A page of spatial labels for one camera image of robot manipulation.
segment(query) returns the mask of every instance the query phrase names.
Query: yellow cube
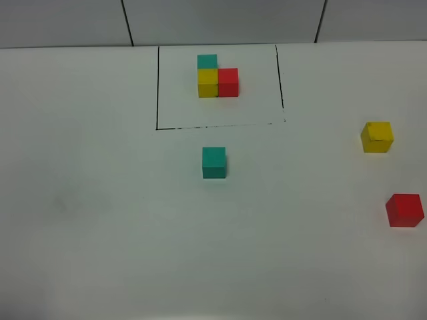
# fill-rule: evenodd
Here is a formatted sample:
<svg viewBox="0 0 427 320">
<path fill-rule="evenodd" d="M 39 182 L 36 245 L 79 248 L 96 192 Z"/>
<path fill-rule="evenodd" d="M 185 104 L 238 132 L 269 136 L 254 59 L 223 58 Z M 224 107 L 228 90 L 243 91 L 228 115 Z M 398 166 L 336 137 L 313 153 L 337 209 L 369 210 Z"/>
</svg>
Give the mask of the yellow cube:
<svg viewBox="0 0 427 320">
<path fill-rule="evenodd" d="M 197 70 L 197 87 L 199 98 L 216 98 L 218 96 L 218 69 Z"/>
<path fill-rule="evenodd" d="M 390 122 L 367 122 L 360 137 L 363 150 L 369 153 L 385 153 L 394 141 Z"/>
</svg>

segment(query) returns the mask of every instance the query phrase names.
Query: wooden block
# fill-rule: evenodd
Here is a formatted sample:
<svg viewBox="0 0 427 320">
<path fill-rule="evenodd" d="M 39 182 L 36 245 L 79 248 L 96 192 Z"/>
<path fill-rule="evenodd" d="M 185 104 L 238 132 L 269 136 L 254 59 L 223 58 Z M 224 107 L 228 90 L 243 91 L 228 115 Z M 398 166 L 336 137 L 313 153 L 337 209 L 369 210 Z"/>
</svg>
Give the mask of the wooden block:
<svg viewBox="0 0 427 320">
<path fill-rule="evenodd" d="M 198 55 L 197 69 L 218 69 L 217 55 Z"/>
<path fill-rule="evenodd" d="M 394 141 L 390 122 L 367 122 L 360 137 L 367 153 L 385 153 Z"/>
<path fill-rule="evenodd" d="M 419 195 L 394 194 L 386 209 L 391 227 L 415 227 L 424 218 Z"/>
<path fill-rule="evenodd" d="M 204 147 L 202 149 L 201 170 L 204 179 L 225 179 L 227 157 L 225 147 Z"/>
<path fill-rule="evenodd" d="M 199 91 L 199 98 L 218 97 L 218 70 L 197 70 L 197 87 Z"/>
<path fill-rule="evenodd" d="M 239 96 L 239 73 L 237 68 L 218 69 L 218 97 Z"/>
</svg>

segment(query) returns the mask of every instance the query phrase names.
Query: white wall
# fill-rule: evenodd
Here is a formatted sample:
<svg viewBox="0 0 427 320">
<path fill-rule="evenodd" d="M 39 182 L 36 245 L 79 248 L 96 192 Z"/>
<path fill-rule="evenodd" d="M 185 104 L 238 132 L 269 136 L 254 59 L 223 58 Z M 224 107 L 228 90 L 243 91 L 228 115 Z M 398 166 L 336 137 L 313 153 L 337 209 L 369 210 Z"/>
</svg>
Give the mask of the white wall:
<svg viewBox="0 0 427 320">
<path fill-rule="evenodd" d="M 324 0 L 125 0 L 136 45 L 312 42 Z"/>
<path fill-rule="evenodd" d="M 318 41 L 427 39 L 425 0 L 329 0 Z"/>
<path fill-rule="evenodd" d="M 0 0 L 0 48 L 130 44 L 120 0 Z"/>
</svg>

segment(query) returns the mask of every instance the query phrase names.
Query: green cube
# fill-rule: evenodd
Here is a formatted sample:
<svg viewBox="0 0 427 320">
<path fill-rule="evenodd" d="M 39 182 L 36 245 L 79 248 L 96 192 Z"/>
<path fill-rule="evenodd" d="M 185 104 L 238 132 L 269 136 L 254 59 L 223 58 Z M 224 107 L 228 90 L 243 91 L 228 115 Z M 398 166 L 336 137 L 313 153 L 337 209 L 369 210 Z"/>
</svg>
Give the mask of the green cube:
<svg viewBox="0 0 427 320">
<path fill-rule="evenodd" d="M 217 55 L 198 55 L 197 69 L 218 69 Z"/>
<path fill-rule="evenodd" d="M 201 170 L 204 179 L 225 179 L 227 175 L 226 148 L 203 148 Z"/>
</svg>

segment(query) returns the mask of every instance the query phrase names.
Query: red cube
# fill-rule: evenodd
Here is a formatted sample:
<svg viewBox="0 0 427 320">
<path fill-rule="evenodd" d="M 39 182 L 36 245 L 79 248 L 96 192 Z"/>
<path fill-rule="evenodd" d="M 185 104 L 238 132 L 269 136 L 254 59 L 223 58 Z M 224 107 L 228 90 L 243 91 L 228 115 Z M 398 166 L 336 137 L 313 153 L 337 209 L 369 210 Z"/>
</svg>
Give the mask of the red cube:
<svg viewBox="0 0 427 320">
<path fill-rule="evenodd" d="M 419 195 L 394 194 L 386 209 L 391 227 L 415 227 L 424 218 Z"/>
<path fill-rule="evenodd" d="M 235 69 L 218 69 L 218 97 L 239 96 L 239 73 Z"/>
</svg>

